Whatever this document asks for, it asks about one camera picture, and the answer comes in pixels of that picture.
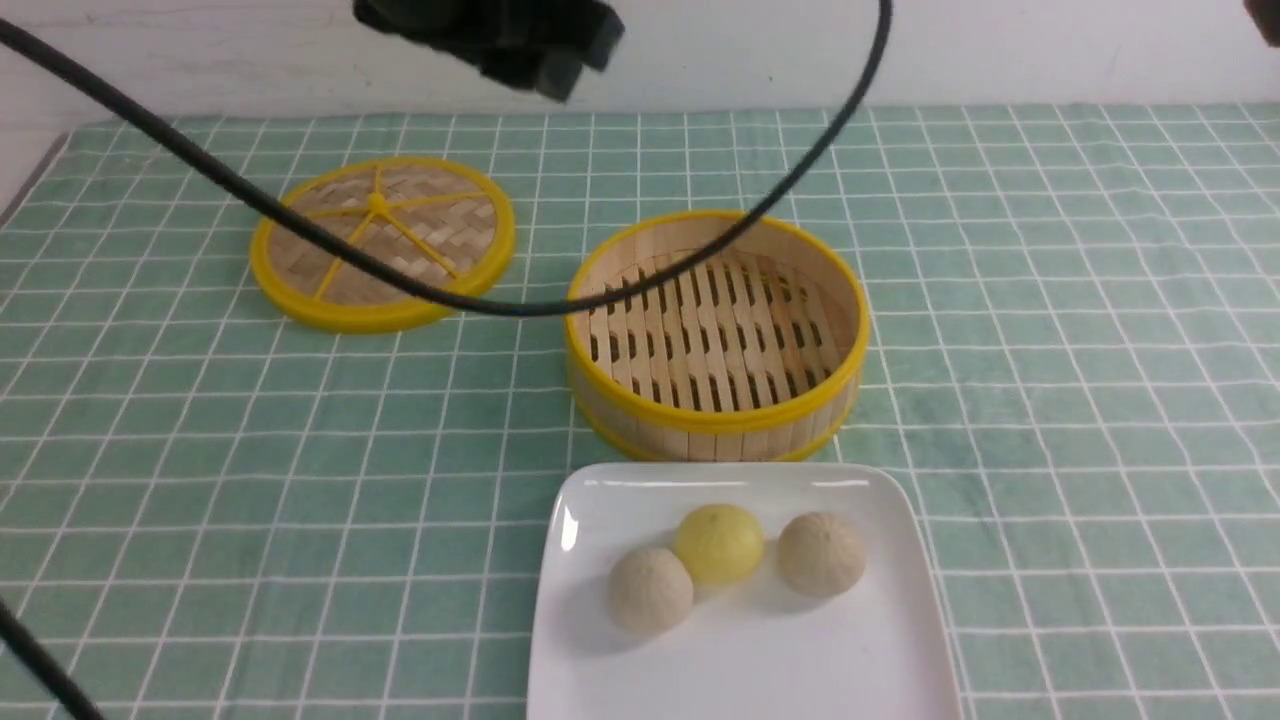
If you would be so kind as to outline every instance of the black cable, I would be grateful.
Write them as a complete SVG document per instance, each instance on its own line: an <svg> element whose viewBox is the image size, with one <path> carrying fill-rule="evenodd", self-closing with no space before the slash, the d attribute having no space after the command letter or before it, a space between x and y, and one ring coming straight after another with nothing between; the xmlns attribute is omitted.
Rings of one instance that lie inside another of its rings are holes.
<svg viewBox="0 0 1280 720"><path fill-rule="evenodd" d="M296 233L302 240L315 245L330 255L334 255L335 258L339 258L340 260L378 278L379 281L383 281L384 283L411 296L420 297L438 305L444 305L454 310L470 310L474 313L502 315L508 318L539 318L585 313L653 290L659 284L675 279L677 275L692 269L695 265L724 250L730 246L730 243L741 237L749 227L755 224L755 222L772 210L773 206L777 205L777 202L782 200L782 197L786 196L786 193L790 192L797 182L800 182L800 178L804 177L804 174L808 173L809 169L813 168L813 165L822 158L822 154L827 151L832 141L836 140L836 136L840 135L840 131L844 129L849 119L852 118L858 106L861 104L863 97L865 97L867 91L870 88L872 81L876 78L876 72L879 69L881 60L884 58L884 49L888 44L888 31L893 14L892 0L878 1L879 18L876 23L876 35L872 38L872 47L867 56L867 65L863 68L863 73L858 78L858 85L854 86L849 99L836 111L831 124L822 132L822 135L818 136L813 147L810 147L800 158L800 160L796 161L795 167L781 181L778 181L778 184L776 184L773 190L760 199L760 201L751 208L750 211L737 219L728 227L728 229L721 233L719 237L708 242L696 252L690 254L684 260L680 260L635 284L577 300L535 302L527 305L457 295L408 278L372 256L352 247L333 233L316 225L293 210L289 210L276 201L275 197L271 197L262 190L236 174L234 170L224 165L209 152L205 152L198 145L188 140L180 132L175 131L157 115L113 87L110 83L97 77L76 60L72 60L67 55L49 46L36 36L5 19L0 19L0 44L4 44L14 53L18 53L23 58L58 76L84 95L88 95L108 110L119 115L124 119L124 122L138 128L151 137L151 140L177 155L178 159L191 165L197 173L205 176L253 210ZM814 68L815 72L824 72L826 69L827 68Z"/></svg>
<svg viewBox="0 0 1280 720"><path fill-rule="evenodd" d="M9 646L14 657L45 685L67 714L76 720L106 720L84 691L67 675L58 661L40 646L40 642L14 618L9 606L0 600L0 639Z"/></svg>

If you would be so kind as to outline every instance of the grid pattern tablecloth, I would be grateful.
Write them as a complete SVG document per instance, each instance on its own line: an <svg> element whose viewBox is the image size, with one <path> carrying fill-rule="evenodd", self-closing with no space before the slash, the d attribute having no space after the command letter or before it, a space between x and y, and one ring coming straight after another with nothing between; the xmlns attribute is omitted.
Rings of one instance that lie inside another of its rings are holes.
<svg viewBox="0 0 1280 720"><path fill-rule="evenodd" d="M180 123L273 192L444 155L512 196L495 295L640 218L740 206L822 111ZM1280 716L1280 108L864 113L774 213L876 325L822 459L892 473L970 719ZM522 717L566 473L614 459L561 325L333 337L256 218L119 124L0 232L0 593L132 719ZM0 720L50 706L6 655Z"/></svg>

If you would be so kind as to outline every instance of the square white plate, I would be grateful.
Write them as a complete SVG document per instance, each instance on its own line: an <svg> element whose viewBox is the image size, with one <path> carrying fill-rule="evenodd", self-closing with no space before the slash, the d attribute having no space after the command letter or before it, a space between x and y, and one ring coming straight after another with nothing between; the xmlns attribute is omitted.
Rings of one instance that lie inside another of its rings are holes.
<svg viewBox="0 0 1280 720"><path fill-rule="evenodd" d="M765 556L636 643L609 620L607 577L627 551L668 544L690 510L732 502L769 538L814 510L849 518L867 571L826 603L792 593ZM547 536L529 671L529 720L959 720L929 566L910 505L870 468L608 464L561 488Z"/></svg>

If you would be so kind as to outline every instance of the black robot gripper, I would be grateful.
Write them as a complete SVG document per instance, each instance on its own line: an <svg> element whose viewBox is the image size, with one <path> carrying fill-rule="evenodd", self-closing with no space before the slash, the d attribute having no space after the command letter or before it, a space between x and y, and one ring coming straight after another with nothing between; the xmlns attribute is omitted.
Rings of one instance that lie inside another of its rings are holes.
<svg viewBox="0 0 1280 720"><path fill-rule="evenodd" d="M566 102L582 67L603 72L622 38L598 0L353 0L356 19L475 67L517 91Z"/></svg>

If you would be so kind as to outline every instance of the bamboo steamer lid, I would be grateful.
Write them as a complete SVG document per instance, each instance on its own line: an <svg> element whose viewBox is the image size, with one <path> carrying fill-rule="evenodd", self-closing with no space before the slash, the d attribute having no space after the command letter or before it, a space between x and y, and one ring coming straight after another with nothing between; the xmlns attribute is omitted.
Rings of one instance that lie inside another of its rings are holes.
<svg viewBox="0 0 1280 720"><path fill-rule="evenodd" d="M302 184L284 204L396 270L462 295L493 287L515 251L506 193L447 160L348 165ZM269 219L253 234L250 260L280 310L321 329L394 332L449 311L366 275Z"/></svg>

